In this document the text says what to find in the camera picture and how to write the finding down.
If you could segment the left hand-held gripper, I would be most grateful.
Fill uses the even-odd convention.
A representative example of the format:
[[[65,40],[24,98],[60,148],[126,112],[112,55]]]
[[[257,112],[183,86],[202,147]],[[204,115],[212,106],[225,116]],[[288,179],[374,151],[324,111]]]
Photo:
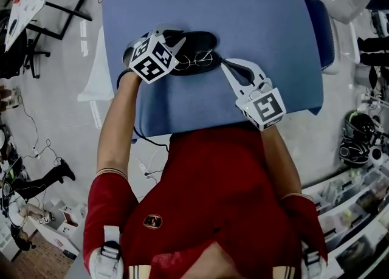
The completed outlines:
[[[182,29],[172,24],[161,24],[131,41],[122,57],[126,70],[135,72],[148,84],[168,75],[178,64],[175,56],[185,44],[186,37],[177,37],[172,46],[168,47],[164,34],[182,32]]]

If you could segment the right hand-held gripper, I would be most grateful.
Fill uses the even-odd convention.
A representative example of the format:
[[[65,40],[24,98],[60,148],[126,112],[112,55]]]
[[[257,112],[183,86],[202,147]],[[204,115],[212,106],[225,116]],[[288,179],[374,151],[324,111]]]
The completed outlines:
[[[286,108],[280,92],[272,87],[271,80],[265,78],[264,72],[257,64],[239,58],[228,58],[221,62],[221,68],[238,97],[236,106],[260,131],[283,119]],[[245,93],[244,86],[251,84],[255,87]]]

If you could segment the black glasses case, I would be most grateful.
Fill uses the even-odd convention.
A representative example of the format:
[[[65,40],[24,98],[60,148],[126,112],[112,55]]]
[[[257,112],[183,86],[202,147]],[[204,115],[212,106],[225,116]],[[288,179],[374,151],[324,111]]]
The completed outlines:
[[[184,71],[177,71],[173,69],[170,72],[170,75],[174,76],[189,76],[203,74],[209,71],[214,70],[221,64],[221,57],[215,52],[218,40],[214,34],[205,31],[195,31],[195,32],[182,32],[182,33],[166,33],[164,34],[166,45],[168,47],[172,46],[173,41],[179,37],[186,37],[186,42],[182,46],[181,50],[175,56],[178,59],[179,55],[186,55],[189,58],[193,58],[196,52],[199,51],[208,51],[212,50],[213,62],[207,67],[190,67]]]

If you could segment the person's left forearm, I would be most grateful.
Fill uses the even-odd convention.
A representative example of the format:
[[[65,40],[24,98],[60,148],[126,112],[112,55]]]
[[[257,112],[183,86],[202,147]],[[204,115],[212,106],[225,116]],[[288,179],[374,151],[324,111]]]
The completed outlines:
[[[134,72],[125,73],[109,107],[102,126],[97,150],[97,174],[115,171],[128,177],[136,99],[141,78]]]

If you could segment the person's right forearm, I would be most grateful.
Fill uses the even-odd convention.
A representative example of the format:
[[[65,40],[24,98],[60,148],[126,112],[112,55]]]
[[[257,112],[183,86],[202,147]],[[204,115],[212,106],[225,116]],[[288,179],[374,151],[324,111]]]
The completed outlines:
[[[301,194],[301,182],[291,155],[277,127],[261,132],[268,177],[279,200],[291,194]]]

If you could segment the blue table cloth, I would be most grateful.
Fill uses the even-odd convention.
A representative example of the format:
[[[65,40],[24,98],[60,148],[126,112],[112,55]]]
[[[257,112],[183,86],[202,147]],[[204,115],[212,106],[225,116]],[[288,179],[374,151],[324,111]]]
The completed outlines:
[[[259,65],[279,90],[288,113],[323,106],[323,80],[314,26],[305,0],[103,0],[109,73],[124,70],[128,44],[161,24],[218,39],[216,52]],[[142,83],[135,127],[145,137],[243,122],[221,68]]]

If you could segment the blue chair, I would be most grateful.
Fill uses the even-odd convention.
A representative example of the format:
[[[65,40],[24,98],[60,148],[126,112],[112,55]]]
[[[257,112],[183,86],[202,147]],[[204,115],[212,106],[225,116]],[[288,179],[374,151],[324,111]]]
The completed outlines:
[[[333,64],[335,59],[334,41],[330,17],[320,0],[305,0],[317,41],[322,71]]]

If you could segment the person's red shirt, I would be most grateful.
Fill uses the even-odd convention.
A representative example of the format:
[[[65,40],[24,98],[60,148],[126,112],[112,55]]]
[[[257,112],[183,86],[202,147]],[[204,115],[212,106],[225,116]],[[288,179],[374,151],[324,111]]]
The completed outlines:
[[[327,258],[315,204],[277,197],[259,132],[237,127],[176,134],[160,182],[138,201],[122,172],[103,169],[89,192],[83,258],[120,230],[125,276],[149,266],[150,279],[180,279],[211,244],[240,275],[274,279],[301,274],[303,245]]]

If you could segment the black helmet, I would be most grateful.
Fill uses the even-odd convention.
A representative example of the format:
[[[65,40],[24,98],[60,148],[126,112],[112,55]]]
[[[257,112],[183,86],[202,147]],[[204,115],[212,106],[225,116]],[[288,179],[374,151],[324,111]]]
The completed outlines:
[[[360,168],[368,162],[367,144],[344,137],[339,146],[340,160],[350,168]]]
[[[360,142],[370,142],[376,132],[372,118],[359,111],[350,111],[345,117],[345,135]]]

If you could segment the black office chair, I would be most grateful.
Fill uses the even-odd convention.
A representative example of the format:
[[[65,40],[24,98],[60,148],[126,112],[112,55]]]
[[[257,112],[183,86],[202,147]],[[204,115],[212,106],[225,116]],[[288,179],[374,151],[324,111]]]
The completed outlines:
[[[36,50],[36,45],[38,44],[38,41],[40,39],[41,34],[37,34],[35,39],[29,38],[27,40],[27,46],[26,46],[26,57],[24,60],[23,68],[30,70],[32,73],[32,77],[35,79],[40,78],[40,73],[35,72],[35,63],[34,63],[34,57],[36,55],[44,55],[46,58],[50,57],[50,52],[47,51],[40,51]]]

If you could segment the white metal shelving unit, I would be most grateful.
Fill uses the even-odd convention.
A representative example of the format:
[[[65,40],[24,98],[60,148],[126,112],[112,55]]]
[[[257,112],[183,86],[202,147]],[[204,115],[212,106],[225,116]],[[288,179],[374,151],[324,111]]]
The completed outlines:
[[[366,279],[389,257],[389,156],[303,190],[316,206],[328,261],[306,253],[306,279]]]

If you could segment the thin-framed eyeglasses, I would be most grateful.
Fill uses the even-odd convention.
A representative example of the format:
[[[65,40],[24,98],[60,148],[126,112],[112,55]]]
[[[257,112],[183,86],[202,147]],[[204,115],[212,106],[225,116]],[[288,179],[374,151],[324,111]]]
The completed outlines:
[[[182,54],[178,56],[178,64],[174,68],[177,71],[184,71],[190,67],[207,67],[212,64],[212,50],[196,52],[193,58]]]

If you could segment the white desk with black frame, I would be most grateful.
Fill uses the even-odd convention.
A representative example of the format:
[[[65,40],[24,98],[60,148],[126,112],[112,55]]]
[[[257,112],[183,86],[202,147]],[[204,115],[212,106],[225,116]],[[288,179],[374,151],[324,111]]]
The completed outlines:
[[[24,29],[29,29],[37,33],[62,40],[67,28],[71,22],[71,19],[75,16],[84,19],[86,21],[92,21],[89,15],[85,15],[80,11],[81,6],[85,0],[78,0],[74,9],[67,9],[60,5],[53,4],[46,0],[13,0],[13,5],[9,17],[9,23],[7,26],[7,33],[5,36],[5,51],[8,51]],[[67,20],[61,33],[54,33],[50,30],[36,26],[31,23],[33,18],[45,7],[52,7],[68,14]]]

